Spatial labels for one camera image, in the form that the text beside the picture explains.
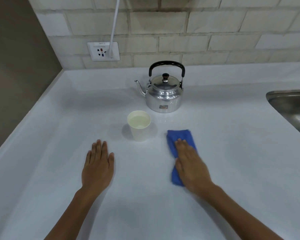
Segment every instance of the cable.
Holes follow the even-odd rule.
[[[116,21],[117,21],[119,3],[120,3],[120,0],[117,0],[117,5],[115,6],[115,12],[114,12],[114,20],[113,20],[113,25],[112,25],[112,33],[111,33],[111,39],[110,39],[110,46],[109,46],[109,56],[110,56],[110,58],[113,58],[112,43],[113,43],[113,35],[115,34],[115,28],[116,28]]]

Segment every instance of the cup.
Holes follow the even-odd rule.
[[[128,115],[128,125],[135,141],[147,140],[150,123],[150,115],[142,110],[133,111]]]

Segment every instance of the black handle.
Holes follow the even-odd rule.
[[[185,69],[184,65],[179,62],[172,61],[172,60],[163,60],[163,61],[158,61],[156,63],[153,63],[149,68],[149,76],[152,75],[153,68],[158,67],[158,66],[163,66],[163,65],[172,65],[172,66],[180,67],[182,69],[181,76],[185,77],[186,69]]]

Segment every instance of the cleaning cloth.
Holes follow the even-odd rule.
[[[188,130],[188,129],[186,129],[186,130],[168,130],[167,142],[168,142],[168,146],[169,146],[170,151],[171,151],[172,155],[174,156],[174,158],[178,157],[178,152],[177,152],[174,142],[177,141],[179,138],[181,140],[186,140],[190,146],[192,146],[195,150],[197,150],[190,130]],[[172,170],[171,181],[175,185],[184,186],[184,184],[182,183],[182,181],[179,177],[176,166],[174,166],[174,168]]]

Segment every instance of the sink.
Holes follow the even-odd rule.
[[[300,132],[300,90],[272,91],[266,98]]]

